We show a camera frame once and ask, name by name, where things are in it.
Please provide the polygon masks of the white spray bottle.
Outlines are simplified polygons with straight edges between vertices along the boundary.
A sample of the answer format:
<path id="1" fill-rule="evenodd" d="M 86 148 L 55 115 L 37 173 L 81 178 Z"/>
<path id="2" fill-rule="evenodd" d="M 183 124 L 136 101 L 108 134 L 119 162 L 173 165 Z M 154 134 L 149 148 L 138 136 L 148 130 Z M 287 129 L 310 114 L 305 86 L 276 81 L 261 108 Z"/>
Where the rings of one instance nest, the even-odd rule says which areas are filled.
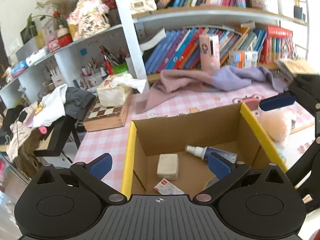
<path id="1" fill-rule="evenodd" d="M 217 153 L 218 155 L 224 157 L 231 163 L 235 163 L 237 159 L 237 154 L 223 151 L 213 147 L 199 147 L 199 146 L 191 146 L 187 145 L 185 147 L 185 152 L 188 152 L 196 157 L 201 158 L 203 161 L 208 161 L 208 157 L 211 153 Z"/>

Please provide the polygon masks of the white red small box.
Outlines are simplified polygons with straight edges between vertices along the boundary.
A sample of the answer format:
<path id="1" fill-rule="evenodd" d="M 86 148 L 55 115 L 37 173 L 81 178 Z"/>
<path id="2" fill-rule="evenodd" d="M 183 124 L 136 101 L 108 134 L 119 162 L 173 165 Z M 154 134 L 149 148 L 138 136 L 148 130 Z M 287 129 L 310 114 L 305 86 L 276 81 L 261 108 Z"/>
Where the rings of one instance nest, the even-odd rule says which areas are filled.
<path id="1" fill-rule="evenodd" d="M 170 181 L 163 178 L 154 189 L 161 195 L 180 195 L 184 194 L 182 190 L 172 184 Z"/>

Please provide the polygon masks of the brown paper envelope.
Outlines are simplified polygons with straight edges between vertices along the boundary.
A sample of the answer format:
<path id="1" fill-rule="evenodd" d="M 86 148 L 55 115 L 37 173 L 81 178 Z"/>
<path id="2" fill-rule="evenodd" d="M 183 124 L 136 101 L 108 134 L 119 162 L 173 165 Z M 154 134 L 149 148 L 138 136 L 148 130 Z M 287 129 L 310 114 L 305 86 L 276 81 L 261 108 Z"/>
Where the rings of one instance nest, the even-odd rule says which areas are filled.
<path id="1" fill-rule="evenodd" d="M 305 59 L 284 60 L 278 59 L 275 61 L 281 72 L 288 76 L 296 76 L 299 74 L 318 75 L 319 72 L 313 69 Z"/>

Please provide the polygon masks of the pink plush toy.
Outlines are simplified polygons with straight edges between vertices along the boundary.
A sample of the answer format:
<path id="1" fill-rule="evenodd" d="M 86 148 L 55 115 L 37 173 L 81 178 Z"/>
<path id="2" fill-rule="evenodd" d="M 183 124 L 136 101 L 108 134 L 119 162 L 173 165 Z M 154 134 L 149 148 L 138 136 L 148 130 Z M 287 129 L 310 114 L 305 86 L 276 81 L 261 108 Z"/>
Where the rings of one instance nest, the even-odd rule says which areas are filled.
<path id="1" fill-rule="evenodd" d="M 273 141 L 283 141 L 295 127 L 296 116 L 291 110 L 260 111 L 258 120 Z"/>

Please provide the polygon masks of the red dictionary book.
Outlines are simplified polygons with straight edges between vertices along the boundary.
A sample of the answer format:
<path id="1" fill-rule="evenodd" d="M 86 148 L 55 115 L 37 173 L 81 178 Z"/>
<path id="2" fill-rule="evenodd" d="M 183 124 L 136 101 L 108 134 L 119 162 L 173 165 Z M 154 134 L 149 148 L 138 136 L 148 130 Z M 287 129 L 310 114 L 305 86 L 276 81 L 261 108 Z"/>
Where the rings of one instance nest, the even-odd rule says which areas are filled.
<path id="1" fill-rule="evenodd" d="M 267 25 L 260 62 L 271 64 L 274 60 L 294 59 L 295 56 L 293 31 L 275 25 Z"/>

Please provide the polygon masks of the purple pink cloth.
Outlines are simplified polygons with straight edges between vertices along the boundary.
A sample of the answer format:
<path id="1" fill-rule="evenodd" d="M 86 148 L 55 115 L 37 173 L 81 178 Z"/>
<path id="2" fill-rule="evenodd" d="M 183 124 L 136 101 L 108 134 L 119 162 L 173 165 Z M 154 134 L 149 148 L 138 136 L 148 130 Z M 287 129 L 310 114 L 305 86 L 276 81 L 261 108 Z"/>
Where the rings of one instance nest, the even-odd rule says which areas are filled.
<path id="1" fill-rule="evenodd" d="M 229 92 L 250 86 L 253 82 L 269 83 L 278 93 L 284 91 L 286 83 L 281 77 L 274 77 L 263 66 L 240 69 L 224 66 L 216 71 L 163 70 L 144 101 L 136 103 L 136 113 L 144 113 L 180 94 L 183 90 L 195 92 Z"/>

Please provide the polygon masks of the wooden chess box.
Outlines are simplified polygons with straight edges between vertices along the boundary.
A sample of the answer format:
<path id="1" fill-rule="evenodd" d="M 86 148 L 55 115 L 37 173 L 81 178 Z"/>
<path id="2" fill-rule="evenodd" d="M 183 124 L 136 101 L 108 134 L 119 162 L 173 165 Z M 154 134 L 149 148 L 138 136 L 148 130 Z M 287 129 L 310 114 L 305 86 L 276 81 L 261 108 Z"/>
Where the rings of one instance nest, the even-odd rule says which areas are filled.
<path id="1" fill-rule="evenodd" d="M 99 99 L 96 98 L 82 121 L 86 131 L 95 132 L 124 127 L 132 94 L 132 92 L 129 93 L 123 105 L 115 107 L 104 107 L 101 105 Z"/>

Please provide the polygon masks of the orange blue white box lower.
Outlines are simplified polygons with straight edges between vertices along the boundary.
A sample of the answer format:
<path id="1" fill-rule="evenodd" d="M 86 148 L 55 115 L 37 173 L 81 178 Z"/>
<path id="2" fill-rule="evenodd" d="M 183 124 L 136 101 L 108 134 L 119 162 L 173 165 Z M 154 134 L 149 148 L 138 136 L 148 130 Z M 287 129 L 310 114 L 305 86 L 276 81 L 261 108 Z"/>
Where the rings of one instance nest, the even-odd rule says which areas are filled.
<path id="1" fill-rule="evenodd" d="M 246 60 L 246 61 L 235 62 L 235 61 L 228 60 L 228 64 L 233 67 L 241 68 L 241 69 L 255 68 L 257 66 L 257 61 L 256 60 Z"/>

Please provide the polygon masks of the orange blue white box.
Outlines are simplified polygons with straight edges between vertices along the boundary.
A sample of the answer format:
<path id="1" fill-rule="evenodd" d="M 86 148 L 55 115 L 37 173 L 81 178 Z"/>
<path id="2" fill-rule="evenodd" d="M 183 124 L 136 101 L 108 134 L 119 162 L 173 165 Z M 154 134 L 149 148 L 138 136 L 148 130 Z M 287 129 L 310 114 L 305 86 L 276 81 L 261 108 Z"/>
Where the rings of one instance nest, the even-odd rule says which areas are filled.
<path id="1" fill-rule="evenodd" d="M 230 51 L 229 59 L 232 62 L 240 62 L 240 61 L 248 61 L 248 60 L 257 61 L 258 52 L 257 51 L 240 51 L 240 50 Z"/>
<path id="2" fill-rule="evenodd" d="M 241 68 L 241 69 L 255 68 L 257 66 L 257 61 L 256 60 L 246 60 L 246 61 L 235 62 L 235 61 L 228 60 L 228 64 L 233 67 Z"/>

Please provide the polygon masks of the yellow cardboard box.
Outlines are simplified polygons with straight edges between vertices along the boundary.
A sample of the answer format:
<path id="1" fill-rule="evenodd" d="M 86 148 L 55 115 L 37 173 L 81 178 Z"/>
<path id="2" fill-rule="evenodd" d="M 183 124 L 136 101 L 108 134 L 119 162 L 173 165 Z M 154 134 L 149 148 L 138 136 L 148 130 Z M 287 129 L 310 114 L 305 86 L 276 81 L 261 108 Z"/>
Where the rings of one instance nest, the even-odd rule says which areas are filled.
<path id="1" fill-rule="evenodd" d="M 233 104 L 172 117 L 133 120 L 126 148 L 121 193 L 156 194 L 161 154 L 178 154 L 178 179 L 173 182 L 193 197 L 213 177 L 200 158 L 187 153 L 187 145 L 214 147 L 237 155 L 252 168 L 276 163 L 286 172 L 274 142 L 246 104 Z"/>

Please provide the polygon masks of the orange blue white box upper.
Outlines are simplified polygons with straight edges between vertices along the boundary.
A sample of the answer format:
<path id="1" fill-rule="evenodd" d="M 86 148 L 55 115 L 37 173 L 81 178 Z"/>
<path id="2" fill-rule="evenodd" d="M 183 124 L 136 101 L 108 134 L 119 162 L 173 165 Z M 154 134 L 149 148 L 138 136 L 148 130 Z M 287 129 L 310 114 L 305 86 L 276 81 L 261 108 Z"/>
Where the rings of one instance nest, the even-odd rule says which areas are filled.
<path id="1" fill-rule="evenodd" d="M 240 62 L 240 61 L 248 61 L 248 60 L 257 61 L 258 52 L 257 51 L 240 51 L 240 50 L 230 51 L 229 59 L 232 62 Z"/>

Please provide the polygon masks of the white tissue pack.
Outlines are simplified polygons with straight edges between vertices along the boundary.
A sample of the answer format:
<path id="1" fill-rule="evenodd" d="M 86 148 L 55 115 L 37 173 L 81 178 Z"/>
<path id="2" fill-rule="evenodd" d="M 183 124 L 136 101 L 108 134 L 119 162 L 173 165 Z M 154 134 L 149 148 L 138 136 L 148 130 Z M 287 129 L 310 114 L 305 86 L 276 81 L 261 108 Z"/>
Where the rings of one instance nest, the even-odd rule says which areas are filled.
<path id="1" fill-rule="evenodd" d="M 134 79 L 129 73 L 109 75 L 98 87 L 97 95 L 104 107 L 116 107 L 125 103 L 132 89 L 143 93 L 146 79 Z"/>

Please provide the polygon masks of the pink cartoon cylinder holder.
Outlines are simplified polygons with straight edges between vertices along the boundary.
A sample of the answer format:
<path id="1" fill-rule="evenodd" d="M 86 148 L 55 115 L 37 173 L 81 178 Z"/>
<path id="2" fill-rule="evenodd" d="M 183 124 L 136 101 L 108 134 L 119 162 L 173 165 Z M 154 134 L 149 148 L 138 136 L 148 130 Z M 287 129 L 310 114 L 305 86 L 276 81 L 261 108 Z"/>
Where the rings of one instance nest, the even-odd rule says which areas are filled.
<path id="1" fill-rule="evenodd" d="M 216 34 L 201 34 L 200 63 L 204 72 L 214 72 L 220 69 L 219 37 Z"/>

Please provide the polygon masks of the white bookshelf frame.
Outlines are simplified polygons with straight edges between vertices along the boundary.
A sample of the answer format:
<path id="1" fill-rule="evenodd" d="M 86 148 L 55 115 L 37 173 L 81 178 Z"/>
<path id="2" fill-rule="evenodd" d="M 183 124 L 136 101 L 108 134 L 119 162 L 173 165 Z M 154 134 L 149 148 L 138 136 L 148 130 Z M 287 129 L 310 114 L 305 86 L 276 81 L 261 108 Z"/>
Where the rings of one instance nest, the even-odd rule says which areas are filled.
<path id="1" fill-rule="evenodd" d="M 1 0 L 1 28 L 3 34 L 19 33 L 26 25 L 27 18 L 35 11 L 40 0 Z M 138 14 L 131 14 L 129 0 L 116 0 L 125 40 L 133 61 L 134 74 L 145 79 L 146 72 L 138 48 L 139 28 L 145 34 L 159 29 L 177 29 L 179 27 L 227 25 L 235 27 L 253 20 L 257 25 L 278 25 L 289 29 L 302 20 L 290 18 L 254 8 L 220 7 L 200 5 L 196 7 L 168 8 Z"/>

